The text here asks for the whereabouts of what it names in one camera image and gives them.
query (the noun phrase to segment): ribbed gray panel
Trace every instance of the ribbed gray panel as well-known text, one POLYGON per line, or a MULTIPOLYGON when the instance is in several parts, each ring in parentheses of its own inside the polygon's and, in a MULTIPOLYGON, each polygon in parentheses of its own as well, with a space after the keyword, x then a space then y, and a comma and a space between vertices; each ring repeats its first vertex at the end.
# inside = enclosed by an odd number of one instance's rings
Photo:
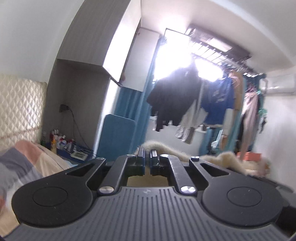
POLYGON ((39 229, 21 224, 7 241, 286 241, 276 227, 228 227, 208 216, 193 197, 172 187, 123 187, 101 197, 80 220, 59 228, 39 229))

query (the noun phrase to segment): orange box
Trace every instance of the orange box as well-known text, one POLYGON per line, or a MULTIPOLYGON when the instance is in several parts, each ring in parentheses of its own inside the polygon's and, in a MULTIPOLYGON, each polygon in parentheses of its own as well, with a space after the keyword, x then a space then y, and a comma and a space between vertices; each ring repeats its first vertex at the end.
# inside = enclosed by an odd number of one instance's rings
POLYGON ((247 152, 244 156, 244 161, 261 161, 261 153, 247 152))

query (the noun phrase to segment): bed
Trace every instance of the bed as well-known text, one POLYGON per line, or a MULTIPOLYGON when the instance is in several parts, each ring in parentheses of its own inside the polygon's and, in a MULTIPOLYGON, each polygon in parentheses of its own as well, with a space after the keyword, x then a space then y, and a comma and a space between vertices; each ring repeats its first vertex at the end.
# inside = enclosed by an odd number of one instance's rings
POLYGON ((18 226, 11 198, 22 185, 70 168, 39 145, 47 84, 0 74, 0 236, 18 226))

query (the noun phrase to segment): black garment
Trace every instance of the black garment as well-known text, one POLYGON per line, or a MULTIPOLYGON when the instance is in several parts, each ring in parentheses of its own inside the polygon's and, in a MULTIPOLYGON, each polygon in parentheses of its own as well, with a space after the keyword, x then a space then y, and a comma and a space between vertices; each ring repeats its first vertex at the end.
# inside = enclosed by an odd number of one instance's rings
POLYGON ((156 131, 172 120, 178 126, 183 115, 198 98, 201 88, 197 72, 180 68, 170 76, 158 80, 147 98, 152 106, 151 116, 157 115, 156 131))

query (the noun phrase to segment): headboard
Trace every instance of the headboard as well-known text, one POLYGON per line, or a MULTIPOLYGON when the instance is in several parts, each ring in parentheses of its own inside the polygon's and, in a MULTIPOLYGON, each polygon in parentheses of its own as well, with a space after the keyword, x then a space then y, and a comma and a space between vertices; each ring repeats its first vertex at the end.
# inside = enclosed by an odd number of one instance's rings
POLYGON ((0 151, 39 142, 47 84, 0 73, 0 151))

